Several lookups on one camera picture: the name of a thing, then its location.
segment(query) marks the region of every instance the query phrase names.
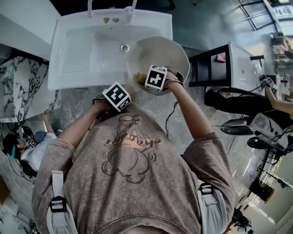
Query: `floor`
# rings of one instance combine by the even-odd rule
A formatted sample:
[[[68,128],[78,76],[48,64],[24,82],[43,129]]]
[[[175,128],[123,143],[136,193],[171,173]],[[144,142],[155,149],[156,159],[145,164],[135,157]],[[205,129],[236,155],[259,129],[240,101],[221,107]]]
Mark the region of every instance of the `floor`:
[[[266,57],[266,73],[273,73],[272,55],[269,45],[269,33],[273,32],[273,27],[263,30],[253,31],[248,21],[238,23],[244,18],[244,14],[238,8],[236,0],[202,0],[198,6],[193,6],[192,0],[174,0],[176,8],[173,11],[167,10],[167,0],[142,0],[138,2],[139,9],[161,11],[173,15],[174,40],[183,46],[194,48],[186,49],[187,53],[197,54],[200,51],[216,48],[233,41],[254,55],[264,54]],[[263,11],[263,7],[255,6],[250,9],[250,13]],[[260,17],[257,21],[259,25],[269,21],[266,16]],[[49,119],[53,127],[66,129],[74,122],[90,105],[91,100],[96,97],[102,88],[91,87],[88,89],[63,90],[63,107],[49,113]],[[204,88],[187,88],[188,93],[194,101],[202,108],[208,117],[211,125],[221,125],[229,119],[241,117],[236,114],[217,111],[212,107],[204,105]],[[151,112],[164,129],[166,118],[173,109],[175,97],[172,94],[156,97],[147,93],[140,93],[137,103],[142,108]],[[40,124],[40,117],[30,119],[31,123]],[[7,125],[2,124],[2,132],[8,132]],[[177,146],[178,153],[183,153],[184,149],[192,141],[192,137],[184,122],[182,112],[177,107],[175,113],[168,122],[170,140]],[[234,136],[222,133],[218,127],[214,127],[222,138],[228,153],[231,171],[235,179],[237,190],[236,204],[248,191],[250,183],[257,175],[256,168],[261,163],[264,156],[263,151],[253,150],[246,144],[248,137],[236,137],[231,145]],[[16,162],[11,162],[17,173],[20,173]],[[20,211],[33,217],[31,211],[32,186],[28,181],[18,177],[9,165],[7,157],[0,154],[0,174],[11,189],[12,197],[20,204]]]

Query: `food in bowl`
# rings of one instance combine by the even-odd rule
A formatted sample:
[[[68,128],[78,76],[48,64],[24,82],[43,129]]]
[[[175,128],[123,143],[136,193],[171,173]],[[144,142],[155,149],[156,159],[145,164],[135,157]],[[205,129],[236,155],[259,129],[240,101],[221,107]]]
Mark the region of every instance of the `food in bowl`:
[[[147,74],[140,73],[140,72],[138,72],[136,74],[136,81],[137,81],[138,84],[145,85],[146,80],[147,80]]]

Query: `black pants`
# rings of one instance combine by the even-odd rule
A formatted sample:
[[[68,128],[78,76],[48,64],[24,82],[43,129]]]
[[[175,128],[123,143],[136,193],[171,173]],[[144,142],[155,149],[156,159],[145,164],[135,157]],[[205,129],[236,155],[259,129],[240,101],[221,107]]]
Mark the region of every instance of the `black pants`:
[[[285,129],[293,124],[289,114],[274,110],[270,104],[270,101],[261,96],[224,98],[222,95],[209,90],[205,93],[205,105],[213,106],[217,110],[223,112],[247,115],[251,118],[251,120],[258,113],[263,113],[278,123],[282,129]]]

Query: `hand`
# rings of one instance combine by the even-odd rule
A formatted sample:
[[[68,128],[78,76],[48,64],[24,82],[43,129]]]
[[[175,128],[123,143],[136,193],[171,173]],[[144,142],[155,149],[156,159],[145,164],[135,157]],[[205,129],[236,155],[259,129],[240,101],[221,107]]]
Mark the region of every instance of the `hand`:
[[[93,107],[96,108],[98,112],[108,112],[113,108],[107,100],[97,101],[93,104]]]
[[[48,120],[48,114],[46,112],[42,113],[41,117],[44,121]]]
[[[124,88],[125,88],[125,90],[126,90],[130,95],[132,95],[133,93],[135,93],[134,88],[133,88],[130,84],[125,85]]]
[[[167,72],[167,77],[171,78],[171,79],[174,79],[174,80],[178,80],[177,76],[175,76],[174,73],[172,73],[172,72]],[[169,85],[171,83],[175,83],[175,82],[172,81],[172,80],[166,80],[165,84],[164,84],[164,88],[169,88]]]
[[[168,72],[167,77],[174,79],[174,80],[178,80],[177,76],[174,75],[174,73],[172,73],[172,72]],[[171,91],[173,91],[174,89],[176,89],[177,87],[180,87],[180,86],[182,87],[181,84],[179,84],[178,82],[175,82],[173,80],[167,80],[167,81],[165,81],[165,84],[164,84],[164,88],[168,88]]]
[[[261,81],[260,85],[262,87],[270,87],[269,84],[266,82],[266,79],[264,79],[263,81]]]

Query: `gray t-shirt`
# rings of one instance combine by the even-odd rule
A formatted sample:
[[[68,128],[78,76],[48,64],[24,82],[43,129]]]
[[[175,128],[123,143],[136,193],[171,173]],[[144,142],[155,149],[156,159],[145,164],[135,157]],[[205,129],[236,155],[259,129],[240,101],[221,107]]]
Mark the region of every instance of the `gray t-shirt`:
[[[181,157],[157,122],[130,106],[96,125],[72,163],[73,153],[59,139],[47,146],[33,190],[42,234],[48,233],[46,213],[54,197],[52,170],[65,172],[65,198],[79,234],[118,234],[138,226],[200,234],[199,179],[222,193],[232,216],[232,175],[216,133],[193,141]]]

